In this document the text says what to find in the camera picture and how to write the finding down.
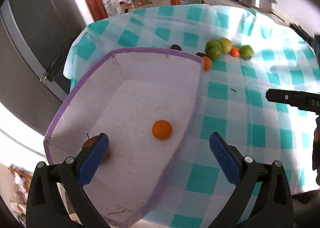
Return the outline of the green apple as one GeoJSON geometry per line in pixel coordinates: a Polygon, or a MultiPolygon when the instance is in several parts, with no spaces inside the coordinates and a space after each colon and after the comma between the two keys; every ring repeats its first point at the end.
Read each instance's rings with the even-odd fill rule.
{"type": "Polygon", "coordinates": [[[243,60],[250,60],[254,57],[254,51],[250,45],[243,45],[240,48],[240,57],[243,60]]]}
{"type": "Polygon", "coordinates": [[[209,40],[206,43],[205,53],[211,60],[216,60],[220,57],[222,53],[222,46],[216,40],[209,40]]]}

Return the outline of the red apple in box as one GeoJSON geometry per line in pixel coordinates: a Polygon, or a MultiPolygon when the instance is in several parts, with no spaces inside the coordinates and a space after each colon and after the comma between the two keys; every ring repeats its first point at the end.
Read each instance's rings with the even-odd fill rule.
{"type": "MultiPolygon", "coordinates": [[[[95,142],[95,140],[98,138],[98,136],[93,136],[91,138],[88,138],[81,146],[81,149],[84,149],[86,147],[91,147],[93,145],[93,143],[95,142]]],[[[110,157],[110,149],[108,148],[108,150],[106,151],[102,162],[105,162],[108,158],[110,157]]]]}

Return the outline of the teal checkered tablecloth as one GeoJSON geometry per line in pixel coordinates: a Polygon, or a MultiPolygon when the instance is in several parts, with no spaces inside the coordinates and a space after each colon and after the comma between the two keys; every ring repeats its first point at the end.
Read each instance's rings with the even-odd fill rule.
{"type": "Polygon", "coordinates": [[[73,43],[63,74],[74,86],[103,56],[124,47],[204,51],[225,37],[249,45],[250,60],[222,54],[203,75],[201,103],[172,176],[146,221],[167,227],[207,227],[234,191],[209,148],[218,132],[257,162],[282,162],[293,194],[317,189],[312,170],[315,114],[268,102],[268,89],[319,92],[319,66],[293,30],[259,12],[203,4],[160,6],[88,25],[73,43]]]}

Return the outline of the small orange tangerine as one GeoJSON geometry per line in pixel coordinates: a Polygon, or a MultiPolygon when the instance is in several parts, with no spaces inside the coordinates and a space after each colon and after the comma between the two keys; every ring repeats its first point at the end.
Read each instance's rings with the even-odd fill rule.
{"type": "Polygon", "coordinates": [[[239,57],[240,56],[240,51],[236,47],[232,47],[232,49],[231,49],[231,51],[229,53],[233,57],[239,57]]]}

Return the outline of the yellow pear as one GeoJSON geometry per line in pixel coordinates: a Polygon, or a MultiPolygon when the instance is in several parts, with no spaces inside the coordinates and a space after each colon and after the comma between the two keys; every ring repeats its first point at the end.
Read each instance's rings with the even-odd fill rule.
{"type": "Polygon", "coordinates": [[[222,37],[218,40],[218,42],[220,43],[220,45],[222,47],[223,53],[228,53],[233,48],[233,43],[227,38],[222,37]]]}

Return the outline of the tangerine beside box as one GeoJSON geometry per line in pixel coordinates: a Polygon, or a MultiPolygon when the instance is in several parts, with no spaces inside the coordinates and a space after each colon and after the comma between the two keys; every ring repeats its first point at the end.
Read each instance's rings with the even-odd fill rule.
{"type": "Polygon", "coordinates": [[[212,67],[212,60],[207,56],[203,56],[202,59],[203,59],[203,70],[204,71],[210,70],[212,67]]]}

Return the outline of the orange tangerine in box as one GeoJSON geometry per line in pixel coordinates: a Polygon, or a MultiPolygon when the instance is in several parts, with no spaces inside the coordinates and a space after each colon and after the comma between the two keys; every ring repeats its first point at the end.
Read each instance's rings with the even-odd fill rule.
{"type": "Polygon", "coordinates": [[[154,122],[151,128],[154,138],[158,140],[167,140],[173,133],[172,125],[165,120],[158,120],[154,122]]]}

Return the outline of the white kitchen counter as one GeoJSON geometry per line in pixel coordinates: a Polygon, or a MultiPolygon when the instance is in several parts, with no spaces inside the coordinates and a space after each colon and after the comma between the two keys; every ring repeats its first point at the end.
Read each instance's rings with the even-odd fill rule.
{"type": "Polygon", "coordinates": [[[257,9],[254,8],[248,8],[246,6],[243,6],[240,2],[235,1],[235,0],[201,0],[204,4],[207,5],[224,5],[224,6],[232,6],[232,7],[236,7],[236,8],[244,8],[244,9],[248,9],[251,13],[253,13],[254,15],[257,12],[262,13],[263,15],[266,15],[268,17],[270,17],[271,19],[273,19],[275,22],[277,23],[284,23],[284,24],[289,24],[289,20],[287,18],[284,17],[280,17],[279,15],[277,15],[274,12],[271,13],[266,13],[266,12],[262,12],[259,11],[257,9]]]}

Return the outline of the dark round fruit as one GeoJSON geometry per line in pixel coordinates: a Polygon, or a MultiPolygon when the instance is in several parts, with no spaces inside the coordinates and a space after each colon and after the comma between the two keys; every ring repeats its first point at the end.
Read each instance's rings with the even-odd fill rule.
{"type": "Polygon", "coordinates": [[[172,49],[172,50],[178,50],[178,51],[181,51],[181,50],[182,50],[181,47],[180,47],[179,45],[176,45],[176,44],[171,45],[171,46],[170,46],[170,49],[172,49]]]}

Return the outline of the white box purple rim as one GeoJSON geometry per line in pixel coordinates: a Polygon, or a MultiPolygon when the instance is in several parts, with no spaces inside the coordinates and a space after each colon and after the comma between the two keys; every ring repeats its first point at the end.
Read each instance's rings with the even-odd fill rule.
{"type": "Polygon", "coordinates": [[[202,59],[156,48],[113,50],[78,81],[44,138],[51,164],[80,152],[87,138],[105,133],[110,157],[84,187],[112,226],[129,227],[158,203],[168,167],[184,142],[199,101],[202,59]],[[154,138],[168,121],[173,133],[154,138]]]}

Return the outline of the grey refrigerator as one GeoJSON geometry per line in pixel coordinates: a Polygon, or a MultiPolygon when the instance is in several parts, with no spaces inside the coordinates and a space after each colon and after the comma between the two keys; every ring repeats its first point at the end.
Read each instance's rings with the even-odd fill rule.
{"type": "Polygon", "coordinates": [[[69,93],[63,67],[85,25],[75,0],[4,0],[1,5],[1,69],[14,75],[2,101],[40,134],[69,93]]]}

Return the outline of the cardboard boxes on floor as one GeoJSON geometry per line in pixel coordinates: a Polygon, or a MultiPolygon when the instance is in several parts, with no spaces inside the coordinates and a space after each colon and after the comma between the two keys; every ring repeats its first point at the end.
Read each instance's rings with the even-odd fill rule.
{"type": "Polygon", "coordinates": [[[119,2],[122,13],[153,7],[151,0],[125,0],[119,2]]]}

